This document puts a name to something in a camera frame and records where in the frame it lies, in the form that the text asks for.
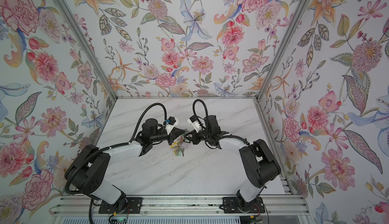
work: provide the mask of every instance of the yellow flower bud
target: yellow flower bud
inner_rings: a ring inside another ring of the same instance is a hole
[[[370,183],[366,182],[366,188],[370,191],[373,191],[373,187]]]
[[[382,185],[382,183],[378,182],[377,183],[377,188],[382,191],[384,189],[384,186]]]

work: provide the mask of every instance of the floral wallpaper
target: floral wallpaper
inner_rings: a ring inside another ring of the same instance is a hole
[[[52,0],[0,0],[2,224],[47,221],[113,107],[73,37]]]
[[[318,224],[389,223],[389,0],[312,0],[260,103]]]
[[[254,96],[299,0],[66,0],[119,97]]]

